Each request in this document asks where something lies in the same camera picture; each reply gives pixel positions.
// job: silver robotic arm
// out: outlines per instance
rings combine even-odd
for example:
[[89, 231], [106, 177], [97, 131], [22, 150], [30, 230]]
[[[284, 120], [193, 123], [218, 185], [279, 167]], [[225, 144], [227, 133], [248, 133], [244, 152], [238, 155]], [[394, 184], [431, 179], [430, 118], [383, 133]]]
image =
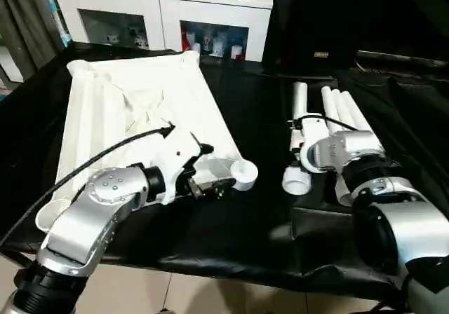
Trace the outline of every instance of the silver robotic arm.
[[304, 151], [316, 172], [342, 175], [363, 260], [391, 276], [412, 312], [449, 313], [449, 221], [413, 188], [376, 136], [339, 131]]
[[149, 203], [167, 204], [176, 196], [221, 196], [235, 180], [206, 188], [192, 177], [195, 161], [213, 147], [174, 128], [164, 139], [155, 166], [99, 170], [73, 203], [54, 221], [33, 264], [20, 270], [18, 286], [1, 314], [74, 313], [76, 302], [114, 237], [117, 224]]

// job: table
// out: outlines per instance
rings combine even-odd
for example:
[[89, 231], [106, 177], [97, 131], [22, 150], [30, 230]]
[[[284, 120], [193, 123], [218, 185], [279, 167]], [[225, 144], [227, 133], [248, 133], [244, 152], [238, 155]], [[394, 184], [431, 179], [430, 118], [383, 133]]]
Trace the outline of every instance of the table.
[[[54, 183], [71, 83], [65, 65], [75, 59], [165, 53], [171, 52], [73, 43], [0, 102], [0, 236]], [[214, 202], [186, 198], [140, 210], [120, 225], [103, 262], [299, 292], [367, 299], [397, 296], [384, 275], [358, 258], [350, 209], [334, 204], [326, 177], [315, 177], [314, 190], [305, 197], [289, 196], [281, 188], [295, 78], [267, 74], [256, 62], [220, 64], [205, 58], [201, 70], [242, 156], [259, 168], [255, 187]], [[413, 169], [415, 186], [448, 215], [448, 136], [441, 132], [449, 121], [448, 85], [336, 69], [316, 70], [306, 82], [310, 111], [323, 111], [322, 85], [349, 90], [389, 154]], [[33, 215], [2, 250], [11, 256], [33, 253], [42, 239]]]

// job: glass cabinet door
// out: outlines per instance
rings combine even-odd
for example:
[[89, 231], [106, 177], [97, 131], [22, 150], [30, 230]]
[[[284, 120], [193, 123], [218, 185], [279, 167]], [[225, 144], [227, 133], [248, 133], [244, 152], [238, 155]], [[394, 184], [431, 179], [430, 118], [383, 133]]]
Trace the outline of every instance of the glass cabinet door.
[[269, 9], [160, 0], [167, 49], [225, 59], [261, 61]]
[[158, 0], [58, 0], [74, 41], [161, 50]]
[[245, 59], [249, 28], [190, 21], [180, 21], [180, 24], [183, 50], [188, 45], [200, 55]]
[[110, 46], [148, 49], [147, 30], [142, 15], [79, 9], [89, 42]]

